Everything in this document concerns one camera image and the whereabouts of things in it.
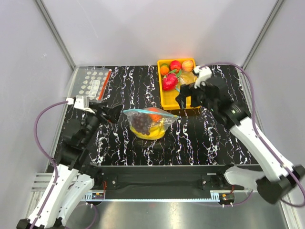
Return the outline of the purple grape bunch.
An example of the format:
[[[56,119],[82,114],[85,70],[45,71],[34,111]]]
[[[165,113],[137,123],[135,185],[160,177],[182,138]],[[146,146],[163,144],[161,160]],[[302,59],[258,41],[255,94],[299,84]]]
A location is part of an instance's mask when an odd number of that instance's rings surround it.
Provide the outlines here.
[[[135,113],[132,116],[132,126],[134,129],[142,134],[149,134],[149,128],[151,127],[153,121],[148,114],[145,113]]]

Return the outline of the clear bag teal zipper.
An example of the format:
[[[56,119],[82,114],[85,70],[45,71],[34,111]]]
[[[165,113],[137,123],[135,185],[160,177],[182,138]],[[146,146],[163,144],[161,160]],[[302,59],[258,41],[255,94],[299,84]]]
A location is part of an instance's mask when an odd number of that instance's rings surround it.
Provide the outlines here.
[[[127,116],[130,130],[144,140],[163,138],[167,129],[179,118],[157,107],[128,109],[123,113]]]

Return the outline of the yellow banana bunch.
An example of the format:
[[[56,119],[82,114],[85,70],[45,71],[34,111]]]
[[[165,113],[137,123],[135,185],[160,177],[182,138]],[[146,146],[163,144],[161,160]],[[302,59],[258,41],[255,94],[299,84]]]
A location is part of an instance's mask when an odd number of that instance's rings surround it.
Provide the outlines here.
[[[157,123],[155,126],[149,128],[149,134],[142,134],[134,129],[133,126],[130,126],[130,130],[140,139],[144,140],[158,140],[165,135],[165,127],[163,123]]]

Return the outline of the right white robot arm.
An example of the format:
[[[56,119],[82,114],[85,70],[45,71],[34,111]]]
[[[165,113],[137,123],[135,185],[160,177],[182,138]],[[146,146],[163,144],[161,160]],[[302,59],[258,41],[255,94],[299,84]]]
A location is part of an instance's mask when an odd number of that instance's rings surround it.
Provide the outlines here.
[[[187,97],[190,97],[192,107],[209,109],[215,120],[243,143],[262,169],[258,172],[225,166],[216,177],[218,187],[249,188],[257,191],[266,202],[275,204],[300,184],[305,168],[293,165],[276,150],[258,129],[247,107],[231,99],[222,78],[209,78],[199,85],[182,84],[176,97],[181,109],[186,108]]]

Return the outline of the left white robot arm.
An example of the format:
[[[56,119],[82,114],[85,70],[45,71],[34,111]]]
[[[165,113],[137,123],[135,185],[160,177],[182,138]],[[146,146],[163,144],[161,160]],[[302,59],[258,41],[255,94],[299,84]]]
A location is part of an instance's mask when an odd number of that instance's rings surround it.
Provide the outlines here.
[[[54,172],[38,205],[29,217],[19,220],[18,229],[63,229],[80,200],[103,183],[102,170],[84,165],[88,143],[102,124],[118,122],[123,105],[92,104],[84,120],[71,119],[62,131],[63,147],[54,161]]]

